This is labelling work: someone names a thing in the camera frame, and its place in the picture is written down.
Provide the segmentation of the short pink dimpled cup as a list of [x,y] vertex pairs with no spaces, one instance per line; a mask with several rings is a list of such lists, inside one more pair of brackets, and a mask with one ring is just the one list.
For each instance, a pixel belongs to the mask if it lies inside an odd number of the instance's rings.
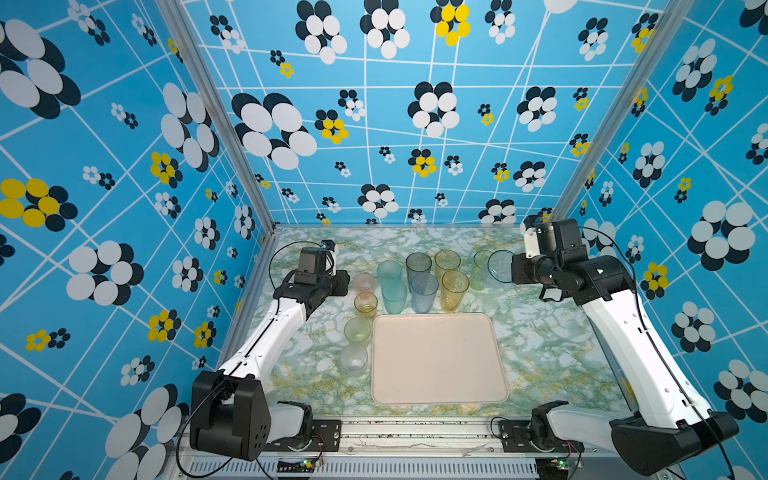
[[353,289],[357,294],[370,292],[373,293],[376,289],[377,279],[368,273],[358,273],[352,279]]

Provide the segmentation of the green tall glass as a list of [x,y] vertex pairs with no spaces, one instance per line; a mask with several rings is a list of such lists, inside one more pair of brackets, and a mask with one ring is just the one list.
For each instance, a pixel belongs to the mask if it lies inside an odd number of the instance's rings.
[[473,290],[481,291],[492,285],[492,279],[488,268],[488,261],[492,254],[492,250],[481,249],[472,257],[470,287]]

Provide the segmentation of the yellow tall glass front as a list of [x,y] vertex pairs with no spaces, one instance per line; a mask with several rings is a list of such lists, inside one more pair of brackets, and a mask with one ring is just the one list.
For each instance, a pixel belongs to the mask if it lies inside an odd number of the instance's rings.
[[469,277],[460,270],[450,270],[441,279],[441,306],[446,311],[455,311],[470,286]]

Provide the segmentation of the blue clear tall glass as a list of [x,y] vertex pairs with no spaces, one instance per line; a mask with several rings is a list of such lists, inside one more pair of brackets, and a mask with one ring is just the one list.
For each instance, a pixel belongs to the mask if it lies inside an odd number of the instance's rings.
[[490,277],[497,283],[513,282],[514,253],[509,250],[494,251],[488,258],[487,269]]

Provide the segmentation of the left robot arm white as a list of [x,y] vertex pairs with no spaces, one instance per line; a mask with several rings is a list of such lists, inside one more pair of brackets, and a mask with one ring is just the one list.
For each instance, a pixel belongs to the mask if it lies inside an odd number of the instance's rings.
[[197,376],[189,417],[193,449],[253,461],[274,442],[292,448],[311,442],[312,408],[294,401],[271,405],[264,384],[310,315],[327,298],[348,293],[350,276],[337,267],[337,254],[332,240],[304,247],[256,330],[217,371]]

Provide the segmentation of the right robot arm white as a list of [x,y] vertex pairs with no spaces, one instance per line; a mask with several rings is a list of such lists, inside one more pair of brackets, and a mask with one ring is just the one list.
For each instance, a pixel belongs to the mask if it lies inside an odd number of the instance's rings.
[[616,453],[639,475],[655,475],[725,442],[739,432],[734,417],[716,411],[682,372],[637,295],[632,267],[614,256],[591,258],[574,219],[528,221],[525,250],[509,267],[517,285],[538,284],[540,298],[556,290],[583,308],[633,390],[636,408],[621,415],[543,404],[531,413],[532,443],[549,450],[565,441]]

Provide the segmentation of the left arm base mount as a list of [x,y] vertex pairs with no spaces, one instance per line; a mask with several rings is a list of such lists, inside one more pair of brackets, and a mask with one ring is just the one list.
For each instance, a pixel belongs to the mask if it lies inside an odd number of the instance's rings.
[[269,443],[264,450],[266,452],[281,453],[335,453],[340,448],[341,434],[342,421],[340,419],[315,419],[312,423],[311,433],[306,441],[283,438]]

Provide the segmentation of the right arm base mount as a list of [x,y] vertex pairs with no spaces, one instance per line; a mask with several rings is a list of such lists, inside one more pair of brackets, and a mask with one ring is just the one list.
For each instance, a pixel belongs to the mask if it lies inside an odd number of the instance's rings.
[[529,420],[508,420],[494,418],[490,427],[505,453],[531,453],[546,455],[574,456],[584,452],[581,442],[556,440],[549,446],[537,446],[533,442]]

